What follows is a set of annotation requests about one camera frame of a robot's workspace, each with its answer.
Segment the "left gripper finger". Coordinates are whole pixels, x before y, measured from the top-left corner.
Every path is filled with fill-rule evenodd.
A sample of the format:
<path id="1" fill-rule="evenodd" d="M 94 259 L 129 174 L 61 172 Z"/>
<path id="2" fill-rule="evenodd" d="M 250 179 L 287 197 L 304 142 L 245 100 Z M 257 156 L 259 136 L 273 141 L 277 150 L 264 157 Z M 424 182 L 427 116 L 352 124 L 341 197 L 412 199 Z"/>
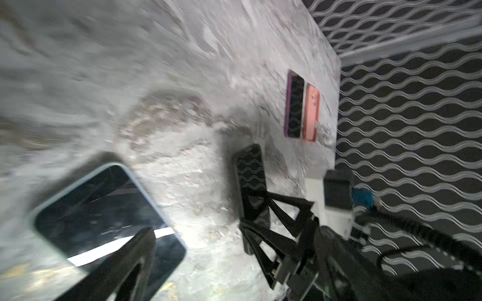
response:
<path id="1" fill-rule="evenodd" d="M 153 264 L 154 229 L 139 231 L 118 251 L 104 260 L 57 300 L 143 300 Z"/>

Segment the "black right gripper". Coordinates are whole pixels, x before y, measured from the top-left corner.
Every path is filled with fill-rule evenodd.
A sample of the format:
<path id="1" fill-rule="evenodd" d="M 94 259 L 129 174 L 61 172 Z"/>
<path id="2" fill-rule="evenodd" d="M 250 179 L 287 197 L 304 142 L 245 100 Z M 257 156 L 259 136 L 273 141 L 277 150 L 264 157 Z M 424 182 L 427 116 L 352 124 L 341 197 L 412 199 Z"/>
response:
<path id="1" fill-rule="evenodd" d="M 322 266 L 321 257 L 316 253 L 321 245 L 315 241 L 320 226 L 311 211 L 314 203 L 268 191 L 261 196 L 295 238 L 292 240 L 245 219 L 240 221 L 243 237 L 256 256 L 268 286 L 274 290 L 286 285 L 289 290 L 285 300 L 332 300 L 335 291 L 330 288 L 330 272 Z"/>

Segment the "pink phone case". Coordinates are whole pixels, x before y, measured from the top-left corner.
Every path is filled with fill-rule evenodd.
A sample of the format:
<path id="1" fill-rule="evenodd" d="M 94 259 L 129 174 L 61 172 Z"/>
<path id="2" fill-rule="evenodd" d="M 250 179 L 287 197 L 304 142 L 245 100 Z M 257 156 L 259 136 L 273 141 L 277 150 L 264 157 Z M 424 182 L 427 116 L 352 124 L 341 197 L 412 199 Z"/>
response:
<path id="1" fill-rule="evenodd" d="M 305 93 L 305 112 L 303 119 L 303 140 L 315 142 L 320 110 L 320 91 L 308 84 Z"/>

